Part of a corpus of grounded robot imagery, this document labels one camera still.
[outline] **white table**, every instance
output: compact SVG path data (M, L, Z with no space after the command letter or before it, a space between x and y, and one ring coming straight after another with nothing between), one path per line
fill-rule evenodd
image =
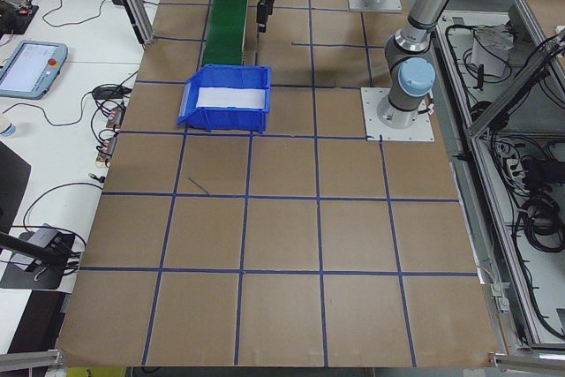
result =
M41 16L58 5L58 0L36 0L40 5L26 34L14 36L13 40L0 48L0 63L6 60L20 40L53 41L67 45L69 56L61 74L51 89L38 101L0 98L0 110L14 103L27 102L42 106L55 123L71 122L79 117L82 95L100 84L118 84L139 68L143 48L135 34L123 7L110 1L102 9L102 15L85 24L52 28L41 20ZM48 16L50 22L79 21L95 15L102 0L63 0L64 6ZM159 0L147 0L158 3ZM147 5L149 18L153 21L156 7ZM134 79L125 84L131 87ZM106 170L95 164L97 142L90 129L90 118L95 111L92 97L85 99L83 119L76 125L52 127L38 109L17 107L7 113L18 127L16 137L2 139L10 149L32 165L31 177L24 199L14 221L22 223L23 214L42 193L56 185L71 182L96 182L88 173L105 175ZM106 118L98 114L94 126L101 129ZM27 220L30 225L50 225L74 230L87 240L100 191L90 186L70 186L54 191L34 207ZM17 236L22 229L12 229ZM82 250L79 240L74 250ZM8 260L10 252L0 254ZM0 275L5 265L0 264ZM75 275L65 277L60 291L72 292ZM30 290L0 289L0 354L6 353L21 319Z

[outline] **blue plastic bin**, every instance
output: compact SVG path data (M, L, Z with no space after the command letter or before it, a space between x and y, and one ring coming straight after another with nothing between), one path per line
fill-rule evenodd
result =
M238 107L197 107L203 87L252 88L265 90L265 105L261 109ZM267 129L267 114L271 101L271 69L267 66L205 65L185 83L183 101L177 124L212 130Z

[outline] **white paper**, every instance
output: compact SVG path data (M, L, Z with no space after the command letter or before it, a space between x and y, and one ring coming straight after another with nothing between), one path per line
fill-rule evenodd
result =
M201 87L197 108L265 108L265 90L259 88Z

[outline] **green conveyor belt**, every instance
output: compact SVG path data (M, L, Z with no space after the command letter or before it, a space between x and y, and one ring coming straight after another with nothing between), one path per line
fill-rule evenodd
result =
M214 0L202 65L241 65L247 0Z

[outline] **cable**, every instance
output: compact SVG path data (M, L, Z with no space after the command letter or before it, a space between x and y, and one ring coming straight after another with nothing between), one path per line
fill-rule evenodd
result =
M536 140L531 139L525 136L507 136L506 139L519 139L521 141L525 141L530 143L532 146L540 149L542 154L546 156L545 151L546 149L543 148ZM495 146L496 144L507 144L510 145L511 143L506 140L498 140L497 133L492 132L489 138L489 151L491 152L491 156L493 157L494 167L497 169L497 172L501 175L502 183L506 188L506 192L508 198L510 199L510 203L514 203L516 205L516 210L518 211L518 217L516 218L515 208L511 208L512 213L512 226L511 226L511 238L514 246L514 250L516 252L516 257L518 258L519 266L521 268L522 274L524 276L524 280L526 283L526 288L528 291L528 296L531 301L532 308L536 317L538 318L540 324L553 336L560 338L561 340L565 340L565 335L560 331L553 328L546 320L546 317L541 313L539 309L538 300L536 299L535 289L533 286L533 277L531 275L530 270L526 266L526 261L522 256L520 251L520 246L518 244L519 232L523 231L528 243L532 245L535 249L541 252L549 252L549 253L557 253L562 252L565 248L565 226L561 221L561 218L558 216L558 210L553 206L553 201L549 196L542 192L535 192L529 193L528 196L525 196L527 199L522 204L517 202L516 194L511 188L511 185L506 181L504 176L501 174L501 165L499 162L499 158L495 153ZM549 236L551 235L552 231L556 231L558 234L558 242L555 245L548 246L542 243L539 239L539 236Z
M102 15L102 7L104 5L104 3L108 1L108 0L102 0L100 2L100 6L98 6L98 13L96 15L94 15L93 17L89 17L86 19L82 19L81 21L76 21L76 22L64 22L63 24L51 24L49 21L47 21L47 17L48 15L50 15L51 13L55 12L55 11L59 11L60 9L63 8L63 0L59 0L59 5L50 10L45 12L42 16L41 19L43 20L43 22L45 22L45 24L47 24L48 26L52 26L54 28L60 28L62 26L78 26L80 24L84 24L85 22L91 21L93 19L97 19Z
M49 117L47 116L47 112L45 111L44 108L42 108L42 107L39 106L39 105L33 105L32 103L23 103L23 102L15 103L15 104L11 105L10 108L5 109L5 110L3 111L3 114L5 114L6 112L9 112L10 110L16 108L17 106L27 106L27 107L29 107L29 108L36 108L36 109L39 109L39 110L43 113L43 117L45 117L45 121L47 121L47 123L48 123L49 125L53 126L53 127L65 127L65 126L68 126L68 125L75 125L75 124L78 124L78 123L82 120L82 118L83 118L83 116L84 116L84 113L85 113L85 103L84 103L84 100L87 98L87 96L88 96L89 94L90 94L90 92L84 93L84 94L82 95L82 98L80 99L80 116L79 116L77 119L75 119L74 121L71 121L70 123L61 123L61 124L54 123L53 121L51 121L51 120L49 119Z
M65 184L63 184L63 185L56 185L55 187L52 187L52 188L48 189L46 192L44 192L42 195L40 195L36 200L34 200L34 201L32 202L32 204L29 206L29 208L26 210L26 212L24 213L24 216L23 216L23 218L22 218L22 224L23 224L24 229L26 229L26 231L30 231L30 230L28 229L27 225L26 225L27 218L29 217L29 214L31 213L31 211L32 211L32 209L34 208L34 206L37 205L37 203L38 203L41 199L43 199L43 198L44 198L45 196L47 196L49 193L54 192L55 190L62 189L62 188L64 188L64 187L69 187L69 186L72 186L72 185L89 185L89 186L92 186L92 187L95 187L95 188L97 188L97 189L102 190L102 187L100 187L99 185L95 185L95 184L93 184L93 183L83 183L83 182L78 182L78 183L65 183Z
M14 30L11 30L10 35L8 36L8 40L3 41L2 43L0 43L0 47L5 46L6 44L8 44L10 41L12 41L14 38Z
M461 70L459 69L459 66L457 65L457 54L456 54L456 50L453 47L453 44L451 43L451 40L449 39L449 34L451 33L451 30L457 29L457 28L462 28L465 30L472 30L472 26L461 26L458 24L454 24L452 26L448 26L445 29L445 38L446 41L448 43L448 48L449 48L449 53L451 54L451 59L453 60L453 65L456 68L456 73L457 73L457 77L459 77L459 81L461 82L461 86L463 87L464 93L465 93L465 102L467 103L467 108L468 110L471 110L471 101L470 99L472 99L475 104L478 103L478 99L473 95L473 93L471 93L471 90L469 90L469 88L467 87L467 83L465 82L465 78L463 77L463 74L461 73Z

